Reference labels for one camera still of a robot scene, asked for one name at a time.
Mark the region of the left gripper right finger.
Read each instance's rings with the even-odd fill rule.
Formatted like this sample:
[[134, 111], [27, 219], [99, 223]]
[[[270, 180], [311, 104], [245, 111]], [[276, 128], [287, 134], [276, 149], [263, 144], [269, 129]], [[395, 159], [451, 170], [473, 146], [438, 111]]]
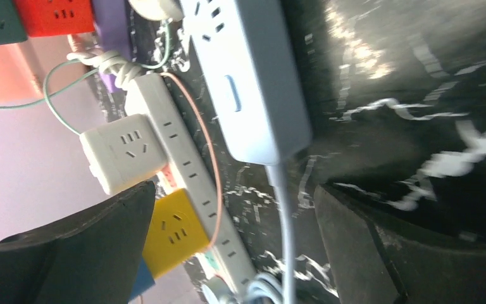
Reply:
[[486, 243], [411, 224], [326, 185], [314, 202], [341, 303], [486, 303]]

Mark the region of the red cube socket adapter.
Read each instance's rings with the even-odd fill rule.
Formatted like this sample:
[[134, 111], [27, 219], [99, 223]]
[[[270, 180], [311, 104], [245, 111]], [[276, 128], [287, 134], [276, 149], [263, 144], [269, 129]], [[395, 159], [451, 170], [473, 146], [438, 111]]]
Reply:
[[90, 0], [15, 0], [14, 4], [29, 37], [95, 31]]

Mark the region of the blue power strip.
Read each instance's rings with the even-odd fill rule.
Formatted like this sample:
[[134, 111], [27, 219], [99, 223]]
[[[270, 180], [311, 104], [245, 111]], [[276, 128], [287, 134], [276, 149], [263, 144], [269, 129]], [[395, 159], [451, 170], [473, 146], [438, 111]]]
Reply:
[[279, 165], [312, 139], [279, 1], [182, 1], [229, 153]]

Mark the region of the light blue charger plug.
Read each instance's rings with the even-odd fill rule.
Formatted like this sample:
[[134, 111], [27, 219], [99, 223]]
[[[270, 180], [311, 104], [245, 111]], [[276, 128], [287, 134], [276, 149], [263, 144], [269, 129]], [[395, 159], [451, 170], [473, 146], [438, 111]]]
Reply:
[[179, 22], [184, 18], [182, 9], [174, 0], [128, 0], [131, 8], [146, 20], [172, 19]]

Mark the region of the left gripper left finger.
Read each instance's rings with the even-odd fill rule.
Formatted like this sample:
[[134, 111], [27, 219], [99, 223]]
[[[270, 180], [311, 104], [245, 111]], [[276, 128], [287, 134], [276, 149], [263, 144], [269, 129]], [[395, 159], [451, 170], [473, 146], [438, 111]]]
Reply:
[[154, 211], [141, 182], [0, 241], [0, 303], [127, 303]]

